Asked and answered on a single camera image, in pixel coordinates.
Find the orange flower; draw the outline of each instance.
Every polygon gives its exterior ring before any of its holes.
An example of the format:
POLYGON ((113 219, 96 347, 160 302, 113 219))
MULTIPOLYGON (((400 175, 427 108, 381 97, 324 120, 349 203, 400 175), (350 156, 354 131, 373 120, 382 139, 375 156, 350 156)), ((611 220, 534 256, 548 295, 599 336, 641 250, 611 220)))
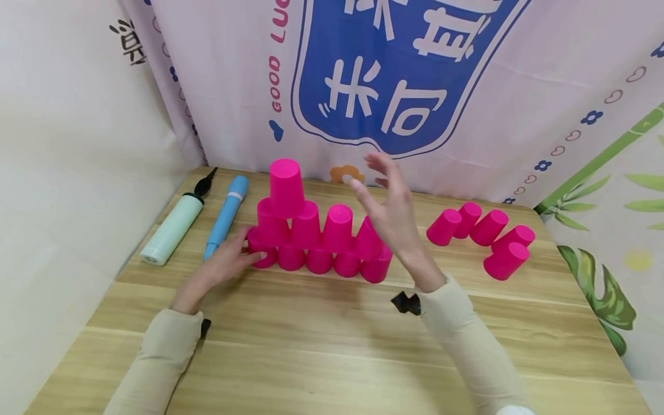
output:
POLYGON ((355 166, 346 164, 345 166, 338 166, 330 169, 330 177, 332 178, 330 180, 331 183, 345 183, 343 180, 344 176, 351 176, 361 182, 365 181, 365 176, 360 174, 360 171, 355 166))

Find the left hand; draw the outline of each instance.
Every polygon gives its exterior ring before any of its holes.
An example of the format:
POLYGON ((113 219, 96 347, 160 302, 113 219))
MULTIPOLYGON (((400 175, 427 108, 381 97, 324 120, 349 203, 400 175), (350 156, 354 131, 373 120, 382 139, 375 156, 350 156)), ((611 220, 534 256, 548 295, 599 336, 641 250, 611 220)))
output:
POLYGON ((226 239, 214 254, 177 289, 170 308, 183 314, 199 312, 203 297, 212 288, 228 281, 244 268, 267 256, 266 252, 245 254, 242 246, 251 226, 243 226, 226 239))

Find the blue pen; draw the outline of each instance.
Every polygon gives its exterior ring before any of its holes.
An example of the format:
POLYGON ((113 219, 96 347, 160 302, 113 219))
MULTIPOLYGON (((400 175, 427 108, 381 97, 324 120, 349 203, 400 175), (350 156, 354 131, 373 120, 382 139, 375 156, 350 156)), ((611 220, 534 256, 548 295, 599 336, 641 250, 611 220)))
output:
POLYGON ((221 207, 219 216, 216 218, 216 222, 208 237, 208 243, 203 254, 204 261, 207 261, 226 239, 228 229, 230 229, 230 225, 233 223, 233 219, 235 219, 235 214, 238 212, 240 203, 242 203, 244 197, 247 195, 248 188, 249 180, 245 176, 235 176, 230 186, 228 186, 228 194, 226 195, 224 206, 221 207))

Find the wood grain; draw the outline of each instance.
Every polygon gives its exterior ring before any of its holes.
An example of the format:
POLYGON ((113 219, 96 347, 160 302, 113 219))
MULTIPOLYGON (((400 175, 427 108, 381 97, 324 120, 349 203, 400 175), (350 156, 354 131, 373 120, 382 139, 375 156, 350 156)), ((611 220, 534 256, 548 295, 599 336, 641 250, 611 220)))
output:
MULTIPOLYGON (((193 172, 179 193, 190 191, 208 171, 193 172)), ((27 414, 103 411, 150 321, 201 263, 235 174, 217 173, 205 208, 165 267, 144 264, 136 256, 129 261, 27 414)), ((256 203, 268 194, 265 175, 247 176, 250 194, 236 225, 256 223, 256 203)), ((306 181, 305 192, 321 212, 335 203, 348 204, 357 230, 363 213, 346 186, 306 181)), ((372 193, 384 196, 381 189, 372 193)), ((429 195, 414 200, 423 239, 442 210, 463 203, 429 195)), ((487 276, 481 261, 488 249, 469 240, 430 247, 512 358, 537 413, 648 414, 538 216, 527 208, 481 205, 502 208, 510 216, 509 227, 527 224, 537 234, 531 259, 510 280, 487 276)), ((246 272, 206 298, 203 310, 212 328, 168 413, 471 413, 449 357, 417 317, 399 314, 390 303, 398 292, 411 289, 410 276, 397 261, 377 286, 306 270, 246 272)))

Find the pink plastic cup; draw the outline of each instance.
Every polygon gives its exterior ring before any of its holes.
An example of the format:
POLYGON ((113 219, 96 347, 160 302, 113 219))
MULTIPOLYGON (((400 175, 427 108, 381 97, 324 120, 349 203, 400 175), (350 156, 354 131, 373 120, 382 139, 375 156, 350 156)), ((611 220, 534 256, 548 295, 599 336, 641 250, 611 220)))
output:
POLYGON ((254 262, 255 268, 269 268, 277 262, 277 250, 271 246, 265 245, 261 240, 260 229, 257 226, 254 226, 247 232, 246 236, 248 242, 248 251, 249 253, 254 252, 267 252, 268 256, 261 259, 260 261, 254 262))
POLYGON ((516 225, 514 229, 510 230, 508 233, 496 240, 496 242, 491 244, 492 252, 500 252, 507 248, 512 242, 521 244, 523 246, 529 246, 535 240, 535 232, 525 225, 516 225))
POLYGON ((306 201, 302 213, 295 216, 291 223, 290 244, 300 249, 314 249, 320 239, 318 206, 312 201, 306 201))
POLYGON ((274 215, 291 219, 304 210, 304 187, 297 161, 275 160, 270 165, 270 200, 274 215))
MULTIPOLYGON (((353 246, 357 243, 357 239, 353 238, 353 246)), ((337 254, 334 258, 334 271, 339 276, 344 278, 352 278, 360 272, 360 258, 355 254, 355 249, 349 252, 342 252, 337 254)))
POLYGON ((314 274, 325 274, 332 269, 332 252, 320 248, 307 251, 307 269, 314 274))
POLYGON ((505 281, 530 257, 531 253, 528 248, 512 242, 507 249, 486 257, 484 270, 495 280, 505 281))
POLYGON ((260 237, 264 244, 277 247, 288 243, 288 221, 274 216, 270 198, 258 202, 256 213, 260 237))
POLYGON ((304 266, 304 251, 290 245, 281 245, 277 250, 277 263, 284 271, 297 271, 304 266))
POLYGON ((454 209, 445 209, 438 219, 429 226, 426 237, 432 244, 446 246, 461 223, 461 214, 454 209))
POLYGON ((353 250, 355 255, 362 261, 377 260, 382 252, 382 240, 376 233, 371 219, 365 216, 360 230, 357 231, 353 250))
POLYGON ((385 277, 387 277, 387 270, 390 268, 391 261, 392 251, 390 251, 390 248, 386 244, 383 244, 382 252, 377 260, 364 261, 360 265, 360 274, 362 274, 362 277, 366 281, 372 284, 383 282, 385 277))
POLYGON ((454 237, 457 239, 466 239, 473 226, 479 220, 479 217, 482 216, 482 208, 477 203, 466 202, 459 209, 459 214, 461 215, 461 223, 456 228, 454 237))
POLYGON ((487 213, 470 231, 470 238, 480 246, 489 246, 507 226, 509 217, 502 210, 487 213))
POLYGON ((333 205, 327 211, 323 227, 323 249, 335 254, 351 250, 353 211, 346 205, 333 205))

